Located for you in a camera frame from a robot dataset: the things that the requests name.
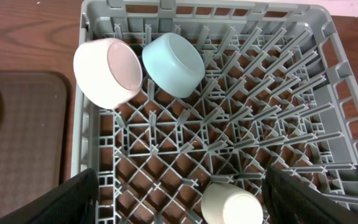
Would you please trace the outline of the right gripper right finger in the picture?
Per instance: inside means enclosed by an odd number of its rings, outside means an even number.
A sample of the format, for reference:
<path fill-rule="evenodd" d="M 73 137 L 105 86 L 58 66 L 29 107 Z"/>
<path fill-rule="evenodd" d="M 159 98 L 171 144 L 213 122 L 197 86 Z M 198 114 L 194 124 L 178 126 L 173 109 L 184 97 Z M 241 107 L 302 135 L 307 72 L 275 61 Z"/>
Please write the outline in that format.
<path fill-rule="evenodd" d="M 267 169 L 262 196 L 274 224 L 358 224 L 358 214 L 340 205 L 353 196 L 321 194 L 274 166 Z"/>

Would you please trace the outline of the light blue bowl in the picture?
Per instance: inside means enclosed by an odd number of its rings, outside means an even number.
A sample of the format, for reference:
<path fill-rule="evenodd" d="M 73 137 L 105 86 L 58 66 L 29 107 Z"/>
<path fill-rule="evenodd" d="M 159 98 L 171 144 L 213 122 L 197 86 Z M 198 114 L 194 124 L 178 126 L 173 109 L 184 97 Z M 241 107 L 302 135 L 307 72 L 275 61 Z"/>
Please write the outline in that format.
<path fill-rule="evenodd" d="M 200 53 L 184 37 L 172 32 L 146 45 L 142 61 L 152 80 L 177 98 L 189 97 L 205 76 Z"/>

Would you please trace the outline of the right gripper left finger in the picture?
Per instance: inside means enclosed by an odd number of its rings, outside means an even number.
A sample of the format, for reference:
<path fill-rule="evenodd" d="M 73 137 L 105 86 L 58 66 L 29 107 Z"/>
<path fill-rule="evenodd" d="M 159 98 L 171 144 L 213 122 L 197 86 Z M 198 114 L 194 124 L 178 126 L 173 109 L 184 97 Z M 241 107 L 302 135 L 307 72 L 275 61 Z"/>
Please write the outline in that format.
<path fill-rule="evenodd" d="M 31 203 L 0 218 L 1 224 L 94 223 L 99 182 L 88 168 Z"/>

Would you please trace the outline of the grey plastic dishwasher rack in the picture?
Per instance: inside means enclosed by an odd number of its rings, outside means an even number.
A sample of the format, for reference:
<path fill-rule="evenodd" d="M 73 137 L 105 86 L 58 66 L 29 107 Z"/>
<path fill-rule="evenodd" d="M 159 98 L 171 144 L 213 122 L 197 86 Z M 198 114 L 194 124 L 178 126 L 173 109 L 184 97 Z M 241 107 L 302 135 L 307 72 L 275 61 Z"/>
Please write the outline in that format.
<path fill-rule="evenodd" d="M 137 54 L 167 32 L 206 74 L 188 98 L 144 75 L 115 110 L 76 91 L 71 174 L 99 181 L 95 223 L 203 223 L 208 185 L 262 198 L 275 166 L 358 214 L 358 85 L 329 12 L 251 1 L 84 1 L 80 42 Z"/>

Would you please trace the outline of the brown plastic serving tray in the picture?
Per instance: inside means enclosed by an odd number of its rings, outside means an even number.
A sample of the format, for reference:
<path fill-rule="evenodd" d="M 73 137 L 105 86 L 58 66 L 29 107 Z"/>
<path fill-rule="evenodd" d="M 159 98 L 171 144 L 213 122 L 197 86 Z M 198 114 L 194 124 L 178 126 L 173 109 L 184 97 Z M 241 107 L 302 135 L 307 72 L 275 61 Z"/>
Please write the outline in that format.
<path fill-rule="evenodd" d="M 58 185 L 67 86 L 49 72 L 0 72 L 0 217 Z"/>

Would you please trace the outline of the small white cup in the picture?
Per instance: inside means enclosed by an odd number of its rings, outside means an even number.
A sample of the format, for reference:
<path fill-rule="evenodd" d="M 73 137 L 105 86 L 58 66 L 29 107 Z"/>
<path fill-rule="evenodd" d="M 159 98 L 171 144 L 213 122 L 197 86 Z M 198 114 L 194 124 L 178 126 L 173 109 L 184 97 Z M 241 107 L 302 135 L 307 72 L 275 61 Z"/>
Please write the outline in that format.
<path fill-rule="evenodd" d="M 257 197 L 226 183 L 212 183 L 206 188 L 201 213 L 208 224 L 262 224 L 264 219 Z"/>

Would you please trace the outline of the pale pink bowl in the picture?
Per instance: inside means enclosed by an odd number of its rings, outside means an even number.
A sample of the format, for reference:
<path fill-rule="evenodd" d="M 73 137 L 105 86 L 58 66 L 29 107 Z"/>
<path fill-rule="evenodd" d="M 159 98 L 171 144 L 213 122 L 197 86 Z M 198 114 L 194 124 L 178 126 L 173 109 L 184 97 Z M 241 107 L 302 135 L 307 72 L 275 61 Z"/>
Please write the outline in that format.
<path fill-rule="evenodd" d="M 95 105 L 115 109 L 140 92 L 142 67 L 125 42 L 106 38 L 80 44 L 73 58 L 77 84 Z"/>

